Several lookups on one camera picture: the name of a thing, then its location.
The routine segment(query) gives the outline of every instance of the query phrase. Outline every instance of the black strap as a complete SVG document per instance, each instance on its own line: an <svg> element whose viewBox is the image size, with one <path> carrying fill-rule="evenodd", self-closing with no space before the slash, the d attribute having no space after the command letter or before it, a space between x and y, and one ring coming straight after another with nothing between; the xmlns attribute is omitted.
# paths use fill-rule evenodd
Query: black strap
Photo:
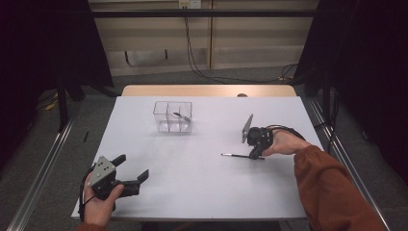
<svg viewBox="0 0 408 231"><path fill-rule="evenodd" d="M296 130L294 130L293 128L285 127L285 126L282 126L282 125L270 125L267 128L271 132L272 137L273 137L273 131L275 131L275 130L285 130L285 131L290 132L290 133L294 134L295 136L303 139L304 141L306 141L303 138L303 136L300 135L300 133L296 132Z"/></svg>

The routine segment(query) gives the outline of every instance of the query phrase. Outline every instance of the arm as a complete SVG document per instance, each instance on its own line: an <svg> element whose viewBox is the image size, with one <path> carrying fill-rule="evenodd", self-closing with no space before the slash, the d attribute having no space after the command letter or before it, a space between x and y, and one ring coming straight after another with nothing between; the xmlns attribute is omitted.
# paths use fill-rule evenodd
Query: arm
<svg viewBox="0 0 408 231"><path fill-rule="evenodd" d="M115 201L123 191L123 185L117 185L106 200L100 200L95 196L92 188L84 186L84 201L86 201L84 222L78 227L77 231L104 231L111 219L112 210Z"/></svg>
<svg viewBox="0 0 408 231"><path fill-rule="evenodd" d="M274 131L273 144L263 155L274 153L295 153L294 176L314 230L384 230L346 168L330 155L283 130Z"/></svg>

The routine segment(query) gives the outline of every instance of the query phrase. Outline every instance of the power outlet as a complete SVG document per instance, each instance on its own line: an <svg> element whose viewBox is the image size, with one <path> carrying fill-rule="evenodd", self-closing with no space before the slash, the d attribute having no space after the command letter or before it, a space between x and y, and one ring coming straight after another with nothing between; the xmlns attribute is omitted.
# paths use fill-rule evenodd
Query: power outlet
<svg viewBox="0 0 408 231"><path fill-rule="evenodd" d="M179 9L201 9L201 0L179 0Z"/></svg>
<svg viewBox="0 0 408 231"><path fill-rule="evenodd" d="M190 0L190 9L201 9L201 0Z"/></svg>
<svg viewBox="0 0 408 231"><path fill-rule="evenodd" d="M189 9L190 0L179 0L179 9Z"/></svg>

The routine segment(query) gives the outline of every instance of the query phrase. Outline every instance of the black curtain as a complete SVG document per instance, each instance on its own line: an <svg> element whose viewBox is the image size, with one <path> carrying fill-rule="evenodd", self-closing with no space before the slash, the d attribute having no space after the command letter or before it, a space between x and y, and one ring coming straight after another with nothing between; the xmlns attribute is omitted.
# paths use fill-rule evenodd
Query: black curtain
<svg viewBox="0 0 408 231"><path fill-rule="evenodd" d="M1 1L0 38L2 167L59 78L74 89L113 82L87 0Z"/></svg>

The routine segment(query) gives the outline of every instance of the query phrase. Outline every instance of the pen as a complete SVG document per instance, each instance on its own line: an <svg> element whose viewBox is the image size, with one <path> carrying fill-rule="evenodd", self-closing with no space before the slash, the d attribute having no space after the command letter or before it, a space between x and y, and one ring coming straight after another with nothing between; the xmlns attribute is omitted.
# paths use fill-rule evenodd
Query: pen
<svg viewBox="0 0 408 231"><path fill-rule="evenodd" d="M236 154L231 154L231 153L221 153L221 156L230 156L230 157L241 157L241 158L249 158L249 156L242 156L242 155L236 155ZM264 157L258 157L259 160L264 160Z"/></svg>

